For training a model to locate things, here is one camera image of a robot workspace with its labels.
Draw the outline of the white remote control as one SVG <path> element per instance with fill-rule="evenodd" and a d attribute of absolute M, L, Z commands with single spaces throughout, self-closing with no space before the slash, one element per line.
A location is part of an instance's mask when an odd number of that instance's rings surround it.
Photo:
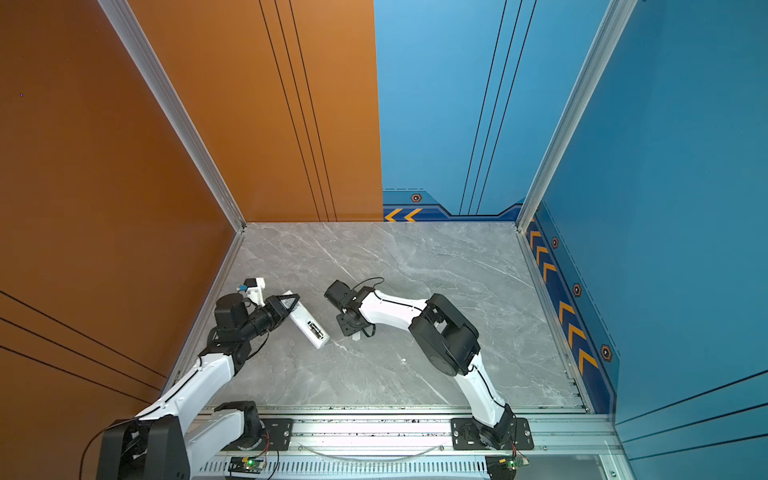
<path fill-rule="evenodd" d="M 294 294 L 291 290 L 287 290 L 285 294 Z M 322 325 L 315 319 L 315 317 L 307 310 L 307 308 L 299 302 L 296 310 L 289 317 L 291 321 L 297 326 L 302 334 L 310 341 L 315 349 L 320 349 L 325 346 L 330 340 L 330 336 L 322 327 Z"/>

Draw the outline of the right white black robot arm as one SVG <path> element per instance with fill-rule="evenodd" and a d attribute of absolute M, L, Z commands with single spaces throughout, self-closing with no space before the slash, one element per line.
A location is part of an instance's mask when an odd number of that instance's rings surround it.
<path fill-rule="evenodd" d="M 336 280 L 324 297 L 337 310 L 342 333 L 370 337 L 380 325 L 407 331 L 439 372 L 455 380 L 471 411 L 455 429 L 457 450 L 531 451 L 534 441 L 528 420 L 518 416 L 495 389 L 485 368 L 479 331 L 442 294 L 406 299 L 360 283 Z"/>

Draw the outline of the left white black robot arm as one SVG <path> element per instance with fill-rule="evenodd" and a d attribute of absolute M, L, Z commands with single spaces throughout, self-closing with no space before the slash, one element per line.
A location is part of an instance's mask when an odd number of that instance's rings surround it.
<path fill-rule="evenodd" d="M 194 421 L 255 355 L 252 340 L 280 326 L 299 299 L 284 294 L 252 301 L 240 293 L 219 298 L 216 325 L 191 369 L 152 405 L 100 434 L 97 478 L 191 479 L 227 447 L 245 456 L 235 471 L 253 473 L 259 456 L 286 450 L 291 422 L 263 422 L 252 401 L 223 403 L 207 421 Z"/>

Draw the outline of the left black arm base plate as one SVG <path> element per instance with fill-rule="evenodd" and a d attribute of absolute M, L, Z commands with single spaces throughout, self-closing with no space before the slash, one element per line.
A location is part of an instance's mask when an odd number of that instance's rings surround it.
<path fill-rule="evenodd" d="M 292 418 L 262 418 L 257 427 L 254 429 L 246 427 L 245 433 L 223 447 L 222 451 L 235 453 L 287 451 L 292 439 L 293 427 Z"/>

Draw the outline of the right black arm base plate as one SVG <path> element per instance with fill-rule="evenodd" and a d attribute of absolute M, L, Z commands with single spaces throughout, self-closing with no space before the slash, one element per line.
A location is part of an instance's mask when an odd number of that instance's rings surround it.
<path fill-rule="evenodd" d="M 526 418 L 514 417 L 508 424 L 488 427 L 473 418 L 452 418 L 451 439 L 454 450 L 522 450 L 535 448 Z"/>

